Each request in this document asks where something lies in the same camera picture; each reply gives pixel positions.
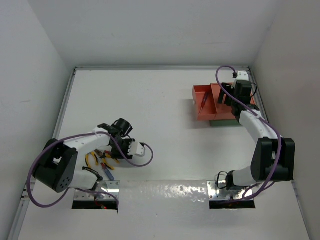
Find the salmon drawer box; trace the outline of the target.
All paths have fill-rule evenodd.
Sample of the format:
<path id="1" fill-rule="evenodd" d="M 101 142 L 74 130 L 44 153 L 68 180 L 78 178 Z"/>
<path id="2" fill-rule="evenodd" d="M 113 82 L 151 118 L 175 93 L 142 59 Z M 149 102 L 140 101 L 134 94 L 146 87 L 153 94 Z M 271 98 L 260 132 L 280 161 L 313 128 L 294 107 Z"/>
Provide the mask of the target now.
<path id="1" fill-rule="evenodd" d="M 215 105 L 216 105 L 216 110 L 217 110 L 217 115 L 215 117 L 215 120 L 238 120 L 240 117 L 240 114 L 232 114 L 232 107 L 227 106 L 224 104 L 226 93 L 224 94 L 223 98 L 223 104 L 218 103 L 218 98 L 219 98 L 219 93 L 221 90 L 221 87 L 217 83 L 212 83 L 212 90 L 213 90 L 213 96 L 215 100 Z M 255 104 L 252 93 L 251 93 L 251 103 Z"/>

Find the blue handled screwdriver top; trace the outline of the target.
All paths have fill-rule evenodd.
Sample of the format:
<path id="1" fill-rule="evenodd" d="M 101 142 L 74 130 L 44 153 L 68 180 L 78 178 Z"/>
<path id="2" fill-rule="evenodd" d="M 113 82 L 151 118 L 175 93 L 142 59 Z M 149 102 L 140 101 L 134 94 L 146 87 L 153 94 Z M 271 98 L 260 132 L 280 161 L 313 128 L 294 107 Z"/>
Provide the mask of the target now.
<path id="1" fill-rule="evenodd" d="M 203 96 L 203 99 L 202 99 L 202 102 L 201 102 L 201 105 L 200 105 L 200 110 L 199 110 L 199 113 L 198 113 L 199 116 L 201 115 L 201 113 L 202 113 L 202 111 L 203 111 L 203 109 L 204 109 L 204 107 L 206 105 L 206 102 L 207 102 L 207 99 L 209 97 L 209 94 L 210 94 L 210 92 L 206 91 L 204 96 Z"/>

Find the salmon pull-out drawer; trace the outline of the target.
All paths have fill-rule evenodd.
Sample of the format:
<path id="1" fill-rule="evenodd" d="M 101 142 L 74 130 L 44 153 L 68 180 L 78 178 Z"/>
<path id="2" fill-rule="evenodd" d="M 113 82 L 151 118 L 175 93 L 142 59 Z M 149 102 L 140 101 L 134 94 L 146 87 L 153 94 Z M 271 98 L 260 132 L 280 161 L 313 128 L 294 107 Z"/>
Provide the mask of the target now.
<path id="1" fill-rule="evenodd" d="M 197 121 L 213 121 L 217 108 L 213 94 L 213 85 L 194 85 L 192 89 L 195 117 Z"/>

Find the yellow handled cutting pliers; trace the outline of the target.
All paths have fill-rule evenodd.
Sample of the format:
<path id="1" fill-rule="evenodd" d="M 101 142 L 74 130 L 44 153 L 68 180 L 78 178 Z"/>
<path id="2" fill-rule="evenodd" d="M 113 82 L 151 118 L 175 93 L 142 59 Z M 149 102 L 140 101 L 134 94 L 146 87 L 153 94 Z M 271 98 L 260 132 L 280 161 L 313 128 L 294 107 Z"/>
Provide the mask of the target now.
<path id="1" fill-rule="evenodd" d="M 107 165 L 108 169 L 109 169 L 109 170 L 112 170 L 112 171 L 115 170 L 115 167 L 114 167 L 112 164 L 110 164 L 110 163 L 108 162 L 108 160 L 113 160 L 115 163 L 120 164 L 120 161 L 119 161 L 118 159 L 113 158 L 112 156 L 110 156 L 110 155 L 108 155 L 108 154 L 105 154 L 104 152 L 102 153 L 100 159 L 102 160 L 102 162 L 103 162 L 104 164 Z"/>

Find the blue handled screwdriver bottom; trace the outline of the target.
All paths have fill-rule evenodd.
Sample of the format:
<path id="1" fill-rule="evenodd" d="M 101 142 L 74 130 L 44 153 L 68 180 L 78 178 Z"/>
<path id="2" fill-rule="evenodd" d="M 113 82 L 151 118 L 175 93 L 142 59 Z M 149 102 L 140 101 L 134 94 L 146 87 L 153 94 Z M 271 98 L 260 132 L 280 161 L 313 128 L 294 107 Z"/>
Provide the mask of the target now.
<path id="1" fill-rule="evenodd" d="M 112 173 L 110 172 L 110 170 L 108 169 L 107 165 L 105 163 L 102 163 L 101 164 L 101 167 L 105 173 L 105 175 L 107 176 L 107 178 L 110 180 L 110 181 L 114 181 L 115 178 L 114 176 L 112 175 Z"/>

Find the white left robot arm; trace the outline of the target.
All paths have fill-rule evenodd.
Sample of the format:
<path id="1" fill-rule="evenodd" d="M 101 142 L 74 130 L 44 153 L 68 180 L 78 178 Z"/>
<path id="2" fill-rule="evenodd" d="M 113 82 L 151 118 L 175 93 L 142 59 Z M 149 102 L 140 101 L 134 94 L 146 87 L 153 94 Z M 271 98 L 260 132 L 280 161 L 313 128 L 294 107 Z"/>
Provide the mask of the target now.
<path id="1" fill-rule="evenodd" d="M 135 140 L 126 137 L 132 129 L 128 121 L 120 118 L 112 125 L 102 123 L 92 132 L 71 139 L 58 141 L 53 138 L 47 142 L 48 151 L 43 151 L 31 175 L 56 193 L 67 188 L 91 190 L 98 177 L 83 170 L 85 155 L 110 147 L 111 158 L 131 160 L 130 147 Z"/>

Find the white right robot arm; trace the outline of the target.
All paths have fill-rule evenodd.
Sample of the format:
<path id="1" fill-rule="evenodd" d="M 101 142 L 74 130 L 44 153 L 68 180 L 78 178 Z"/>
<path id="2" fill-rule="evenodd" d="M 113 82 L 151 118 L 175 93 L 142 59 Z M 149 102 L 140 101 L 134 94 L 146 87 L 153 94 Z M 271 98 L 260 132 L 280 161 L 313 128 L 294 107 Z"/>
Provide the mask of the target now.
<path id="1" fill-rule="evenodd" d="M 237 80 L 222 83 L 218 103 L 231 107 L 238 123 L 248 131 L 256 144 L 248 167 L 230 171 L 225 178 L 225 189 L 241 190 L 255 184 L 290 182 L 294 179 L 296 144 L 283 138 L 262 117 L 257 105 L 252 103 L 252 83 Z"/>

